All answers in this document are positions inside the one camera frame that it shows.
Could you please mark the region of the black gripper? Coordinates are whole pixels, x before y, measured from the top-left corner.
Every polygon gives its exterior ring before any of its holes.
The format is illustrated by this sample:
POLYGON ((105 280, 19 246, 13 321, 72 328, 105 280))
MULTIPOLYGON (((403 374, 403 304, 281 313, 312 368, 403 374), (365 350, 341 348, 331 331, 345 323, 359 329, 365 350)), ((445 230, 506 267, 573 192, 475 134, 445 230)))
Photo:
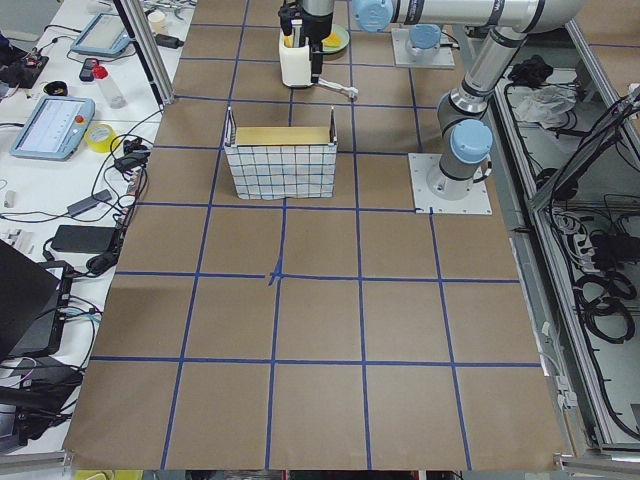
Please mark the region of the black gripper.
POLYGON ((302 12, 301 19, 303 32, 310 47, 311 82, 318 83, 322 73, 324 55, 321 43, 331 34, 333 14, 312 15, 308 12, 302 12))

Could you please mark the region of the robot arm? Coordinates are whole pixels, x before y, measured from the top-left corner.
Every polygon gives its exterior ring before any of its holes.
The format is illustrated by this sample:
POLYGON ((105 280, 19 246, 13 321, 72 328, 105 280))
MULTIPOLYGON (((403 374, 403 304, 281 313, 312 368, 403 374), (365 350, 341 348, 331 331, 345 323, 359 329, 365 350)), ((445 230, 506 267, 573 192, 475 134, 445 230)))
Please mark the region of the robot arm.
POLYGON ((486 27, 488 33, 460 84, 444 95, 438 120, 444 151, 450 130, 466 119, 480 120, 498 80, 527 36, 557 29, 571 21, 581 1, 354 1, 359 28, 380 32, 391 24, 420 23, 486 27))
POLYGON ((409 28, 406 50, 413 58, 435 55, 441 44, 442 29, 437 24, 416 24, 409 28))

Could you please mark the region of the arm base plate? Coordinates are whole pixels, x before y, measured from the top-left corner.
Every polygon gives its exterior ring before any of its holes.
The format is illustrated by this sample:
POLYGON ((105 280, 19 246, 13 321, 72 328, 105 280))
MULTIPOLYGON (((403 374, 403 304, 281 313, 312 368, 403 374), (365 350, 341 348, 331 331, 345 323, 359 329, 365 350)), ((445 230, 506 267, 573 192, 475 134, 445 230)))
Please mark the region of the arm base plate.
POLYGON ((453 43, 437 24, 391 30, 396 67, 453 69, 453 43))
POLYGON ((440 154, 410 153, 414 210, 419 214, 491 215, 481 167, 467 180, 453 180, 440 170, 440 154))

